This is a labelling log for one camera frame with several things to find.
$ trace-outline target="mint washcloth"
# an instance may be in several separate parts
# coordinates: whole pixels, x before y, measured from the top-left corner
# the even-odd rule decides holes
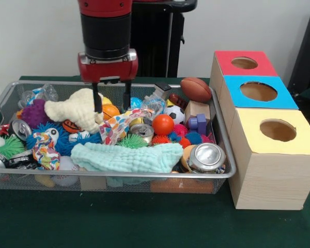
[[[139,149],[86,143],[72,149],[71,159],[88,171],[170,173],[182,151],[178,143]]]

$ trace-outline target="red spiky ball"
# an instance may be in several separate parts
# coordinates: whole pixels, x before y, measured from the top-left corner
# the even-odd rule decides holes
[[[185,149],[186,147],[191,145],[191,142],[187,138],[183,137],[179,141],[179,144],[182,145],[183,149]]]
[[[169,139],[168,136],[165,135],[156,135],[152,140],[151,140],[152,145],[157,145],[157,144],[166,144],[166,143],[171,143],[171,140]]]
[[[188,129],[183,124],[177,124],[174,126],[174,132],[179,137],[185,137],[185,135],[188,134]]]

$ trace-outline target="wooden block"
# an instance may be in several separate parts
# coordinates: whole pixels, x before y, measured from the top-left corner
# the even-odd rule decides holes
[[[310,126],[300,111],[237,108],[229,136],[237,209],[303,208],[310,192]]]
[[[210,121],[210,107],[208,104],[189,101],[185,110],[186,125],[190,117],[196,117],[198,114],[204,114],[207,120],[207,124]]]

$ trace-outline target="orange ball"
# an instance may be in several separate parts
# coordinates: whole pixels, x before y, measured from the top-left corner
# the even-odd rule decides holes
[[[102,111],[104,120],[109,120],[116,115],[120,115],[118,108],[112,104],[104,104],[102,106]]]
[[[174,129],[174,120],[168,115],[158,115],[152,123],[154,133],[157,135],[168,135]]]

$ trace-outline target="white ball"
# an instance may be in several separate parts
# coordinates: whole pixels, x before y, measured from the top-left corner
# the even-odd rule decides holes
[[[172,118],[174,120],[175,125],[177,124],[184,124],[185,123],[185,113],[184,110],[182,110],[178,106],[168,106],[164,113]]]
[[[78,171],[79,166],[75,165],[69,156],[62,156],[60,159],[60,171]],[[78,181],[78,176],[56,175],[52,180],[64,187],[74,185]]]

